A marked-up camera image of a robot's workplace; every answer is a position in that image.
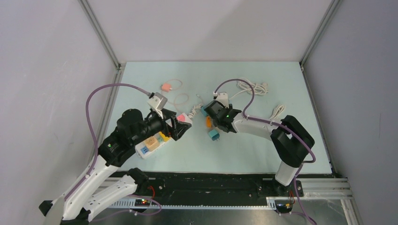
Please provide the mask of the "pink plug adapter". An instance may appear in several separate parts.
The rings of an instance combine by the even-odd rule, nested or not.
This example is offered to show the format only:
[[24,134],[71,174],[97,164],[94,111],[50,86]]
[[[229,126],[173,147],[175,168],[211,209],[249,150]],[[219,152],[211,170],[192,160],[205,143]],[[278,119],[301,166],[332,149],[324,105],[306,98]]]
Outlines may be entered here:
[[187,115],[187,114],[185,114],[185,113],[182,113],[182,114],[179,114],[177,117],[176,117],[176,119],[179,121],[179,122],[185,122],[185,123],[190,123],[190,124],[192,124],[192,120],[189,118],[189,116]]

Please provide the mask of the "orange power strip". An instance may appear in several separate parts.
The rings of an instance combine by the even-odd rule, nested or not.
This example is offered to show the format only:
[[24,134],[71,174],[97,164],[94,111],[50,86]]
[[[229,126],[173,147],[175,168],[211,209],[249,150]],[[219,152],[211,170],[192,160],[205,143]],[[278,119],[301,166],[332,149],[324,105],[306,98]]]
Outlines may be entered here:
[[206,117],[206,127],[207,128],[212,128],[213,127],[211,118],[209,116]]

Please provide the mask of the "yellow cube socket adapter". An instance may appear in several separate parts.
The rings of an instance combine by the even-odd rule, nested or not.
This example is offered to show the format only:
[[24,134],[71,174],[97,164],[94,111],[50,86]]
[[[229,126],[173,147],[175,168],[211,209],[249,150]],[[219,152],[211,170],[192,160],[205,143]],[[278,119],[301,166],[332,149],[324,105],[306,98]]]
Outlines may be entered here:
[[164,142],[168,142],[171,139],[171,137],[164,135],[162,132],[159,132],[159,135]]

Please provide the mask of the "beige cube socket adapter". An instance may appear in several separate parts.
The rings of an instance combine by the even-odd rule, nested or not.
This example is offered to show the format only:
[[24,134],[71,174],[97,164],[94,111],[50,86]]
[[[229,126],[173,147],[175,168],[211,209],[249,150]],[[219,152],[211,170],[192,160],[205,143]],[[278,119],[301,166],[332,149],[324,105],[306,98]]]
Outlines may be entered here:
[[154,151],[156,148],[160,146],[158,139],[154,136],[144,140],[144,144],[150,152]]

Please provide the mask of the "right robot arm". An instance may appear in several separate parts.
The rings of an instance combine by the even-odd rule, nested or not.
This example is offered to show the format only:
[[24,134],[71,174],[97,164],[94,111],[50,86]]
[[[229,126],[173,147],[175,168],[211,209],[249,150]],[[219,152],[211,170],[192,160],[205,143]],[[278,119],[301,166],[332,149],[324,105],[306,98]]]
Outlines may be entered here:
[[291,182],[298,175],[304,163],[316,160],[312,147],[315,144],[312,136],[293,116],[287,115],[281,121],[255,118],[234,109],[232,105],[224,106],[213,100],[204,107],[212,124],[225,133],[244,133],[272,141],[281,160],[274,176],[273,191],[280,196],[291,190]]

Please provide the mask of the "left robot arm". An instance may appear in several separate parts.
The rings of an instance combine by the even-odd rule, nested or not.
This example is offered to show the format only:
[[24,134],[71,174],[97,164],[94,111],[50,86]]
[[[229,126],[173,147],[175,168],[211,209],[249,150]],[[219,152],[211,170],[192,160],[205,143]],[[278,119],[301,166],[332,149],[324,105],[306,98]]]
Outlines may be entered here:
[[57,199],[39,205],[44,224],[87,225],[115,201],[130,194],[143,195],[148,189],[148,176],[138,168],[129,169],[104,190],[96,190],[136,153],[138,144],[160,133],[177,141],[191,127],[192,118],[185,113],[177,115],[162,109],[159,113],[150,111],[144,118],[138,109],[126,110],[73,186]]

